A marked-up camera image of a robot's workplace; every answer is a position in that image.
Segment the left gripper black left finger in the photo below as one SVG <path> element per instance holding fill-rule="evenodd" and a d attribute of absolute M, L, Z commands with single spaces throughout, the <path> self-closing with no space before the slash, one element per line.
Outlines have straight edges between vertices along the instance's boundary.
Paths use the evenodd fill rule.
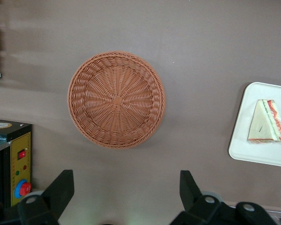
<path fill-rule="evenodd" d="M 41 194 L 30 193 L 8 209 L 0 203 L 0 225 L 58 225 L 73 195 L 73 170 L 63 170 Z"/>

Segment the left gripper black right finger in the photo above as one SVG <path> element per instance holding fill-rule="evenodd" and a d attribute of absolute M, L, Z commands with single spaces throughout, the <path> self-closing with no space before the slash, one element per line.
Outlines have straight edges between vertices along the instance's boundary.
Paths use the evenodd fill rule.
<path fill-rule="evenodd" d="M 239 202 L 232 208 L 212 195 L 203 195 L 190 171 L 180 171 L 179 193 L 184 211 L 172 225 L 274 225 L 258 204 Z"/>

